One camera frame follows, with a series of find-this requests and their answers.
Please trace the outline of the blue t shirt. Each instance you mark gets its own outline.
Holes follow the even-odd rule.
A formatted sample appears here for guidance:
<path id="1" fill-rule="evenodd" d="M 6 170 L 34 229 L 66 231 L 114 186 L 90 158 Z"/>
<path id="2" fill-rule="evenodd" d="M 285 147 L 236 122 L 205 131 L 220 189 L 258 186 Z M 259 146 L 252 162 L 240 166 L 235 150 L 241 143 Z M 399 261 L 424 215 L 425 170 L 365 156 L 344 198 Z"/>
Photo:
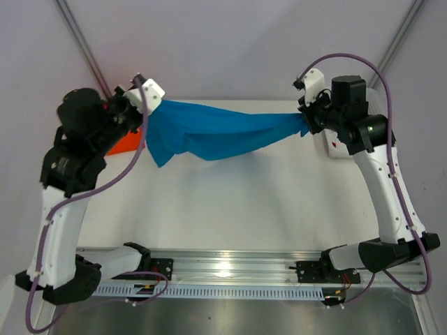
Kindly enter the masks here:
<path id="1" fill-rule="evenodd" d="M 161 168 L 173 156 L 186 152 L 205 161 L 217 161 L 308 132 L 301 113 L 248 114 L 165 100 L 149 116 L 145 140 Z"/>

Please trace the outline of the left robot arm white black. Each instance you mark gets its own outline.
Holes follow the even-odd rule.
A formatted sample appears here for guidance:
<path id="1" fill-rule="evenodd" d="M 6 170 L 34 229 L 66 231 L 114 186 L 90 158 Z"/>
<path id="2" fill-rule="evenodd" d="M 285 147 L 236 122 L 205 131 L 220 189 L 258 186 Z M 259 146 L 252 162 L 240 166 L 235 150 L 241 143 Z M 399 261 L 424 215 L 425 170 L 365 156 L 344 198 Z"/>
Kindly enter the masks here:
<path id="1" fill-rule="evenodd" d="M 63 97 L 57 108 L 61 126 L 41 170 L 41 236 L 28 270 L 15 276 L 16 286 L 40 290 L 45 301 L 62 306 L 88 299 L 106 279 L 128 272 L 137 279 L 150 274 L 151 252 L 136 243 L 125 243 L 95 260 L 78 255 L 76 248 L 91 192 L 106 167 L 105 155 L 142 126 L 143 106 L 155 111 L 164 94 L 148 80 L 141 90 L 117 87 L 109 100 L 90 88 Z"/>

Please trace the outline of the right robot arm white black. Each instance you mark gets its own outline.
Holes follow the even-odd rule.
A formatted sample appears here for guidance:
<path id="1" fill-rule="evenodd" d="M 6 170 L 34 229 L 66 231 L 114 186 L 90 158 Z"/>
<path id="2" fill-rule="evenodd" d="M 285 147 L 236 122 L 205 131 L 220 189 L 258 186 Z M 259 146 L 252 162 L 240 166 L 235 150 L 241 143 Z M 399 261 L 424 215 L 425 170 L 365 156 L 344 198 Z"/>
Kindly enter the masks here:
<path id="1" fill-rule="evenodd" d="M 426 231 L 412 206 L 387 117 L 369 113 L 366 82 L 358 75 L 339 76 L 327 90 L 324 75 L 313 68 L 293 85 L 305 92 L 298 109 L 311 134 L 328 129 L 346 145 L 365 179 L 379 227 L 376 239 L 324 251 L 320 276 L 332 282 L 345 269 L 377 273 L 438 248 L 439 236 Z"/>

